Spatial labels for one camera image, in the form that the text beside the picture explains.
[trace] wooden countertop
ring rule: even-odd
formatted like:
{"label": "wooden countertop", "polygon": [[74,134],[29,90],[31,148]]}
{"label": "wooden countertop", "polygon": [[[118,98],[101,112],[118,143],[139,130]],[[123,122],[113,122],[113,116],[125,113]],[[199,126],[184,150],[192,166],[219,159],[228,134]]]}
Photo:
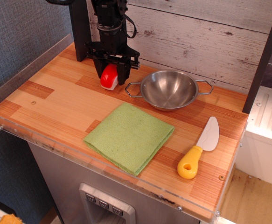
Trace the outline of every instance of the wooden countertop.
{"label": "wooden countertop", "polygon": [[[76,61],[70,45],[0,103],[0,126],[78,164],[106,175],[200,220],[213,218],[229,176],[248,118],[242,113],[246,95],[214,87],[210,95],[199,95],[190,105],[173,112],[159,111],[142,98],[125,92],[129,82],[141,81],[156,69],[141,66],[131,70],[123,86],[108,91],[100,86],[93,61]],[[209,86],[199,83],[200,91]],[[130,92],[137,94],[138,86]],[[175,126],[170,139],[145,169],[134,177],[119,170],[89,149],[83,138],[123,102]],[[177,164],[197,142],[210,116],[220,127],[214,151],[203,152],[197,176],[181,178]]]}

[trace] metal bowl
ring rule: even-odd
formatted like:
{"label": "metal bowl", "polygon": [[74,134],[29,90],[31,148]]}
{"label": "metal bowl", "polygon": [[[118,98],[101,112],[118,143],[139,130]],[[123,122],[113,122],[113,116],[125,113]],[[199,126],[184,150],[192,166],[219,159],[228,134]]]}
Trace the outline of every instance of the metal bowl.
{"label": "metal bowl", "polygon": [[[207,93],[199,93],[197,82],[206,82],[211,86]],[[128,88],[140,84],[142,96],[132,96]],[[143,97],[153,107],[162,111],[172,111],[192,103],[198,95],[208,95],[213,86],[205,80],[194,80],[188,74],[177,70],[160,70],[146,76],[142,82],[130,83],[126,92],[130,97]]]}

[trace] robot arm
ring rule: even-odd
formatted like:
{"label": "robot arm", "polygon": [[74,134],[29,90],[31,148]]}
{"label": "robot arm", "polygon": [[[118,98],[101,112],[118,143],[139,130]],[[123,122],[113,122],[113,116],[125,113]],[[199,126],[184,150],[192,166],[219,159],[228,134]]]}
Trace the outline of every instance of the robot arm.
{"label": "robot arm", "polygon": [[[52,4],[70,5],[75,0],[46,0]],[[130,69],[138,69],[139,52],[127,45],[127,38],[134,38],[137,30],[133,21],[125,15],[127,0],[91,0],[98,17],[99,42],[86,42],[86,56],[93,59],[96,71],[101,78],[108,64],[117,66],[118,82],[123,85],[129,78]],[[134,25],[134,33],[128,35],[126,21]]]}

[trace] toy knife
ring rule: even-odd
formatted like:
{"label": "toy knife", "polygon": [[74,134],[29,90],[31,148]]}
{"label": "toy knife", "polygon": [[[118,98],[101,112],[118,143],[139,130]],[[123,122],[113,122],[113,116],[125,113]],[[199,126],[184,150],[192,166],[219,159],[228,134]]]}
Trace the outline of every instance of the toy knife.
{"label": "toy knife", "polygon": [[198,161],[204,151],[212,151],[219,141],[220,129],[215,117],[210,117],[197,144],[180,160],[177,166],[178,174],[185,179],[192,179],[198,171]]}

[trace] white wooden wall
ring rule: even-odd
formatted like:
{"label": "white wooden wall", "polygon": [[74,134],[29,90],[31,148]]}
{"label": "white wooden wall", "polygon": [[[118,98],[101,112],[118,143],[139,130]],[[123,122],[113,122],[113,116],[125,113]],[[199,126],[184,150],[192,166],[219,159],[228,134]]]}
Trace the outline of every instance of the white wooden wall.
{"label": "white wooden wall", "polygon": [[126,14],[137,27],[128,45],[140,52],[140,64],[248,93],[271,30],[272,0],[129,0]]}

